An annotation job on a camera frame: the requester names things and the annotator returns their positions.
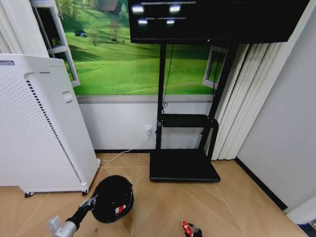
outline house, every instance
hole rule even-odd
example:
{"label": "house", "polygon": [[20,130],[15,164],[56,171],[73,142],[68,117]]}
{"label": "house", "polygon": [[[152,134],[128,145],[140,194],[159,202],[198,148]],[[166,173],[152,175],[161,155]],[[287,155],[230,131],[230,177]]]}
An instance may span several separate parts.
{"label": "house", "polygon": [[100,10],[115,15],[119,14],[121,3],[119,0],[103,0],[100,2]]}
{"label": "house", "polygon": [[74,31],[75,36],[78,37],[88,37],[87,33],[84,30],[76,30]]}

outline red object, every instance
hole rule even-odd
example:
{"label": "red object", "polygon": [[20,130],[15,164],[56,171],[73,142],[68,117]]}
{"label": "red object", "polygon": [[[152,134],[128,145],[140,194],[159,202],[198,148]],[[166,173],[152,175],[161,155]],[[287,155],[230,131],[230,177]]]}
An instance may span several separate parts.
{"label": "red object", "polygon": [[115,208],[115,215],[119,216],[125,208],[126,208],[126,205]]}
{"label": "red object", "polygon": [[190,237],[193,237],[193,231],[190,228],[189,224],[186,221],[182,221],[182,227],[184,229],[184,232],[189,235]]}

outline black baseboard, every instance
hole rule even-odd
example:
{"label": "black baseboard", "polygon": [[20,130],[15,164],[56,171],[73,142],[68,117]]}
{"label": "black baseboard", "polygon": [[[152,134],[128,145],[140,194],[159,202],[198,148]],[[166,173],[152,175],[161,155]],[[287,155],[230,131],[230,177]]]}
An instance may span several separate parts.
{"label": "black baseboard", "polygon": [[309,237],[316,237],[316,230],[310,225],[298,225]]}
{"label": "black baseboard", "polygon": [[279,199],[238,157],[236,163],[250,176],[250,178],[271,198],[271,200],[282,210],[287,209],[287,205]]}
{"label": "black baseboard", "polygon": [[[126,150],[94,150],[95,153],[121,153]],[[150,153],[154,151],[154,149],[138,149],[138,150],[131,150],[130,152],[126,153]]]}

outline white cable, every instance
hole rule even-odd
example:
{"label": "white cable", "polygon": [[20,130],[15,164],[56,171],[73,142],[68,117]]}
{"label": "white cable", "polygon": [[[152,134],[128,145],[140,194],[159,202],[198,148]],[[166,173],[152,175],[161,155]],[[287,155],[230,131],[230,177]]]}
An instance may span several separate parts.
{"label": "white cable", "polygon": [[[136,147],[142,145],[144,142],[146,142],[146,141],[148,140],[148,138],[149,138],[149,136],[147,136],[147,138],[146,138],[144,141],[142,141],[140,144],[136,145],[135,147],[133,147],[132,149],[130,149],[130,150],[128,150],[128,151],[121,152],[121,153],[118,154],[116,157],[118,157],[119,155],[121,155],[121,154],[123,154],[123,153],[130,152],[130,151],[133,150],[134,148],[136,148]],[[102,159],[101,161],[111,162],[111,161],[113,161],[116,157],[114,157],[114,158],[111,159],[111,160]]]}

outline grass field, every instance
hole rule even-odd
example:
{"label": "grass field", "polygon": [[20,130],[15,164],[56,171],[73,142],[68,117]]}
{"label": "grass field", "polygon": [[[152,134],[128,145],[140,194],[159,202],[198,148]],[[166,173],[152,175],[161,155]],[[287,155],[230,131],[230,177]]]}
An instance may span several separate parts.
{"label": "grass field", "polygon": [[[118,42],[112,42],[110,21],[120,23]],[[117,16],[79,9],[79,19],[63,21],[66,38],[75,62],[80,86],[77,95],[152,95],[158,93],[159,45],[131,44],[128,22]],[[82,29],[90,34],[97,27],[99,36],[94,45],[90,37],[75,37]],[[210,94],[202,85],[209,47],[175,45],[167,94]],[[171,46],[167,47],[166,75]]]}

